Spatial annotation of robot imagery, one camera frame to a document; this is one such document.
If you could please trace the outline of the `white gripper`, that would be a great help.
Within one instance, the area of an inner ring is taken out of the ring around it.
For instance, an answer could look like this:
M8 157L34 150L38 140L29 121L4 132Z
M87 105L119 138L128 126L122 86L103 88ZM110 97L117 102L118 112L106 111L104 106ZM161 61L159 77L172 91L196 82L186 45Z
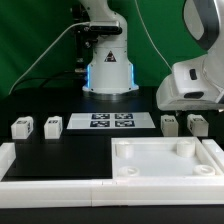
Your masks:
M207 57L175 63L156 100L162 111L224 109L224 65Z

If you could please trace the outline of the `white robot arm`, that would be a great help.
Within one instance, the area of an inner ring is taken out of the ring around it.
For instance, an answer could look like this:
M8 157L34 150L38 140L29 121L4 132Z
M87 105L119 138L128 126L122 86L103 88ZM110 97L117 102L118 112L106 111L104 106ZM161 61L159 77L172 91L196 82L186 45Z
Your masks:
M90 21L80 26L93 48L83 91L102 99L118 98L138 89L127 57L127 22L108 0L79 0ZM160 84L159 109L224 109L224 0L185 0L185 25L206 54L172 66Z

